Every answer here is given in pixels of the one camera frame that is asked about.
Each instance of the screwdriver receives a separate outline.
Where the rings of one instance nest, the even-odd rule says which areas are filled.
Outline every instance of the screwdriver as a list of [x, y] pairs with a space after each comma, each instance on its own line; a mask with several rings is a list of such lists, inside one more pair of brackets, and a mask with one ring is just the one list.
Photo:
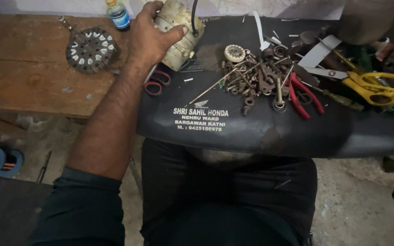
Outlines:
[[[321, 38], [317, 37], [317, 39], [324, 44], [328, 49], [330, 49], [334, 54], [336, 54], [338, 56], [338, 58], [340, 58], [346, 65], [348, 65], [352, 71], [354, 71], [356, 74], [358, 75], [362, 75], [365, 73], [364, 69], [356, 66], [355, 64], [353, 64], [349, 59], [347, 59], [346, 57], [344, 57], [340, 52], [336, 51], [335, 49], [333, 49], [331, 46], [329, 46], [327, 43], [325, 43]], [[376, 78], [374, 77], [365, 77], [364, 78], [366, 80], [367, 83], [371, 83], [374, 85], [383, 85], [382, 83], [380, 83]]]
[[361, 105], [361, 104], [359, 104], [357, 102], [354, 102], [353, 100], [351, 100], [349, 98], [333, 94], [333, 93], [329, 92], [328, 90], [322, 90], [319, 87], [312, 86], [312, 85], [307, 84], [307, 83], [305, 83], [303, 81], [302, 81], [302, 83], [306, 84], [307, 86], [313, 88], [316, 91], [321, 92], [323, 95], [332, 98], [337, 103], [339, 103], [339, 104], [341, 104], [343, 106], [346, 106], [346, 107], [348, 107], [350, 109], [354, 109], [354, 110], [357, 110], [357, 111], [363, 111], [363, 109], [364, 109], [363, 105]]

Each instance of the bottle label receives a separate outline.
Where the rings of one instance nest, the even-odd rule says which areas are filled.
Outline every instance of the bottle label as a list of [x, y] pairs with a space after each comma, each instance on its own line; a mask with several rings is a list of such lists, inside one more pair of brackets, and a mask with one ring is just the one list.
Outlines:
[[110, 18], [118, 29], [124, 29], [130, 24], [130, 16], [127, 14], [127, 11], [124, 11], [123, 14], [119, 16]]

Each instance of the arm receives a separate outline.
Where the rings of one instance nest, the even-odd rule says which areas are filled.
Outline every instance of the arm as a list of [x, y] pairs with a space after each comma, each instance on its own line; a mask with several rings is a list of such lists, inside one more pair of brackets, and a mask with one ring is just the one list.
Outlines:
[[119, 187], [132, 153], [141, 90], [153, 65], [188, 31], [154, 27], [160, 1], [132, 22], [130, 53], [120, 77], [77, 138], [39, 215], [29, 245], [124, 245]]
[[121, 75], [76, 140], [67, 167], [122, 180], [132, 153], [143, 83], [149, 70], [188, 31], [183, 25], [168, 32], [156, 29], [153, 18], [162, 6], [161, 1], [147, 3], [132, 22], [130, 54]]

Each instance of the black wire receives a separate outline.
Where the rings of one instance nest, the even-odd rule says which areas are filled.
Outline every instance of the black wire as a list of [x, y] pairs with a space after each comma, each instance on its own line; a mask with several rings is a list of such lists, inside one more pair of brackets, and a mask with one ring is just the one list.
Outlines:
[[193, 36], [194, 37], [198, 36], [198, 31], [196, 30], [196, 25], [195, 25], [195, 21], [194, 21], [194, 18], [196, 16], [197, 2], [198, 2], [198, 0], [194, 0], [193, 12], [191, 14], [191, 25], [193, 26]]

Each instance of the hairy forearm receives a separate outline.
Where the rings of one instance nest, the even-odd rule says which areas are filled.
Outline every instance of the hairy forearm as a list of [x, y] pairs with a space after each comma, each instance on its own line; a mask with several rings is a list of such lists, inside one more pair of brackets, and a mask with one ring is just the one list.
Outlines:
[[136, 130], [137, 110], [150, 65], [129, 58], [121, 75], [77, 138], [67, 167], [122, 180]]

